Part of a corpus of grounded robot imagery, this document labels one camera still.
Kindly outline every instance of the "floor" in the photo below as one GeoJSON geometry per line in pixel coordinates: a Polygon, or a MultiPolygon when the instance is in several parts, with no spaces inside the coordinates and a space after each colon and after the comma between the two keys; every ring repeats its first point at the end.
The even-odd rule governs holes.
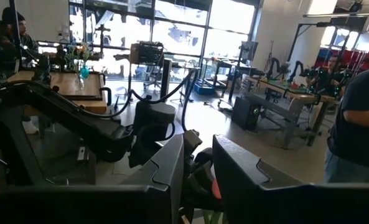
{"type": "MultiPolygon", "coordinates": [[[[115,90],[119,86],[126,86],[127,83],[110,81],[107,82],[106,85],[112,90],[115,90]]],[[[169,89],[172,90],[176,86],[177,84],[172,84],[169,89]]],[[[144,91],[142,89],[141,82],[133,82],[133,89],[143,97],[146,95],[153,95],[157,98],[159,94],[158,91],[153,89],[153,87],[144,91]]],[[[327,116],[324,120],[324,125],[321,128],[322,135],[317,137],[312,147],[306,146],[306,142],[304,140],[297,138],[290,150],[283,150],[279,147],[279,140],[282,134],[278,131],[269,131],[270,129],[276,128],[271,122],[261,120],[258,123],[260,128],[257,134],[247,132],[231,123],[229,116],[224,115],[217,110],[217,96],[200,96],[193,93],[191,97],[194,99],[194,102],[188,104],[185,125],[187,129],[197,130],[203,141],[202,145],[195,151],[195,154],[212,145],[212,136],[214,134],[222,134],[246,150],[256,154],[272,166],[281,169],[303,182],[319,183],[322,181],[324,153],[326,149],[325,140],[327,138],[328,127],[332,125],[332,116],[327,116]]],[[[179,96],[176,94],[171,99],[178,98],[179,96]]],[[[119,101],[124,101],[123,96],[119,97],[119,101]]],[[[279,103],[282,104],[282,106],[289,105],[288,101],[280,101],[279,103]]],[[[177,108],[177,117],[180,117],[182,107],[179,106],[179,101],[168,101],[168,104],[177,108]]],[[[133,122],[135,107],[136,100],[130,104],[123,114],[121,114],[123,125],[131,124],[133,122]]],[[[303,122],[305,127],[307,126],[308,116],[308,112],[304,111],[302,114],[302,120],[305,121],[303,122]]],[[[180,119],[177,118],[176,127],[179,126],[180,122],[180,119]]],[[[176,133],[182,133],[182,129],[176,128],[176,133]]],[[[75,150],[79,143],[77,140],[72,139],[76,139],[75,135],[59,125],[55,126],[55,133],[47,132],[46,140],[40,140],[38,136],[30,137],[35,154],[39,158],[42,158],[39,159],[40,164],[48,169],[48,176],[52,177],[53,175],[59,174],[56,170],[61,169],[61,167],[55,167],[56,165],[53,165],[52,163],[48,164],[50,159],[60,159],[61,155],[66,156],[67,151],[70,151],[71,153],[68,153],[68,157],[70,158],[65,158],[67,161],[75,161],[77,156],[75,150]]],[[[73,169],[73,167],[75,167],[75,163],[65,163],[69,165],[64,169],[73,169]]],[[[116,185],[138,169],[139,167],[135,167],[133,169],[129,168],[127,155],[124,159],[114,164],[101,162],[97,165],[96,181],[98,185],[116,185]]]]}

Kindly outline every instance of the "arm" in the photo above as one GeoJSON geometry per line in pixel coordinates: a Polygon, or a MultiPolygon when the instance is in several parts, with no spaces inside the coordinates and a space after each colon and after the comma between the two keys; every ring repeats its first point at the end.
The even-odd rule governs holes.
{"type": "Polygon", "coordinates": [[[369,86],[351,83],[343,96],[341,111],[347,122],[369,127],[369,86]]]}

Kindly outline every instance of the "beanie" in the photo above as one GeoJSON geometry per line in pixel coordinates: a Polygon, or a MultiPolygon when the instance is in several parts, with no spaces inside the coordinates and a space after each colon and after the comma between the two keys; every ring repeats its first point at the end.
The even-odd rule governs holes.
{"type": "MultiPolygon", "coordinates": [[[[13,24],[14,23],[14,16],[15,15],[14,15],[14,11],[12,10],[12,8],[6,7],[6,8],[3,9],[2,21],[5,24],[13,24]]],[[[22,16],[19,12],[17,12],[17,19],[18,19],[18,22],[25,20],[24,16],[22,16]]]]}

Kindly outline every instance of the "desk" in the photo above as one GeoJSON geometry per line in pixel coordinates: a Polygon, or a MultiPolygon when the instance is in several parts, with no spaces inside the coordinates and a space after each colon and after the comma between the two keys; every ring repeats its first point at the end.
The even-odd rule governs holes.
{"type": "MultiPolygon", "coordinates": [[[[74,73],[57,73],[51,72],[52,81],[50,86],[60,87],[59,93],[62,95],[95,95],[99,92],[100,86],[104,86],[104,81],[100,78],[100,85],[96,75],[89,75],[84,80],[84,88],[79,89],[78,83],[76,83],[77,75],[74,73]]],[[[17,72],[12,77],[8,78],[8,82],[19,80],[31,80],[34,76],[33,72],[21,71],[17,72]]],[[[102,94],[102,100],[95,101],[73,101],[77,105],[83,105],[86,110],[93,113],[104,114],[107,110],[105,95],[102,94]]],[[[39,112],[31,107],[25,108],[25,114],[29,116],[37,116],[39,112]]]]}
{"type": "MultiPolygon", "coordinates": [[[[261,104],[265,109],[271,110],[290,122],[286,123],[285,137],[283,148],[288,149],[291,138],[294,135],[294,131],[297,128],[297,122],[302,113],[303,106],[305,104],[314,103],[317,101],[317,97],[315,95],[307,94],[299,90],[289,90],[286,92],[287,88],[278,83],[271,83],[267,81],[262,81],[256,78],[248,77],[248,80],[253,83],[258,83],[260,86],[266,87],[268,90],[268,94],[266,95],[266,99],[262,99],[259,96],[249,92],[245,95],[246,98],[251,101],[261,104]],[[287,110],[284,109],[274,103],[269,102],[269,95],[271,94],[271,90],[277,91],[279,93],[284,94],[286,92],[287,96],[294,98],[295,100],[292,102],[291,107],[287,110]]],[[[335,101],[334,97],[331,96],[322,96],[320,102],[322,102],[322,107],[317,115],[317,119],[315,124],[312,127],[311,134],[307,137],[307,145],[312,146],[315,140],[315,137],[318,135],[319,129],[321,127],[322,121],[324,120],[325,112],[327,111],[328,105],[335,101]]]]}

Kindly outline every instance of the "gray floor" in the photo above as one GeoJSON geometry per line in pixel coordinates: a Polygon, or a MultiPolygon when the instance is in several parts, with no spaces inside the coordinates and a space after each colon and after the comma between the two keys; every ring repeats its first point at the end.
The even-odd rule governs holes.
{"type": "MultiPolygon", "coordinates": [[[[126,82],[107,82],[112,90],[119,86],[126,86],[126,82]]],[[[142,83],[134,82],[133,89],[135,89],[140,95],[154,95],[157,98],[158,91],[154,91],[153,87],[150,87],[144,92],[142,89],[142,83]]],[[[179,98],[178,95],[173,96],[171,99],[179,98]]],[[[203,140],[203,144],[197,149],[195,153],[198,153],[202,149],[212,145],[212,136],[214,134],[222,134],[233,142],[249,150],[250,152],[261,157],[267,163],[284,172],[294,176],[295,178],[303,182],[319,183],[323,179],[323,163],[324,153],[326,149],[326,138],[327,138],[327,127],[332,125],[333,116],[327,116],[324,121],[324,125],[321,128],[322,135],[317,137],[312,147],[306,146],[306,142],[300,138],[294,141],[291,146],[291,150],[283,150],[279,147],[282,133],[279,131],[269,131],[270,129],[276,128],[276,126],[267,121],[261,120],[258,123],[258,133],[250,133],[242,130],[237,125],[231,123],[230,118],[223,113],[216,110],[217,108],[217,96],[200,96],[193,94],[192,98],[195,100],[194,103],[189,103],[186,114],[186,127],[187,129],[195,129],[200,132],[200,137],[203,140]]],[[[289,102],[280,101],[281,106],[288,106],[289,102]]],[[[169,101],[169,104],[177,108],[177,117],[181,116],[181,109],[178,105],[178,101],[169,101]]],[[[126,111],[121,115],[123,125],[131,124],[134,119],[134,110],[136,107],[136,101],[132,103],[126,111]]],[[[304,127],[307,126],[307,119],[309,114],[304,111],[302,114],[304,127]]],[[[176,133],[182,133],[181,128],[176,129],[176,133]]],[[[66,154],[68,157],[64,157],[67,161],[64,162],[66,167],[64,169],[71,169],[75,166],[76,153],[75,150],[78,146],[77,138],[74,134],[69,133],[63,127],[56,125],[55,132],[48,132],[47,139],[40,140],[38,136],[31,136],[30,140],[34,147],[35,154],[40,158],[40,164],[47,172],[48,177],[58,175],[57,170],[61,170],[61,167],[57,166],[53,162],[53,159],[61,159],[61,155],[66,154]]],[[[97,165],[97,184],[99,185],[116,185],[122,180],[127,178],[133,172],[138,170],[139,167],[130,169],[128,166],[128,157],[125,156],[119,162],[109,164],[101,162],[97,165]]]]}

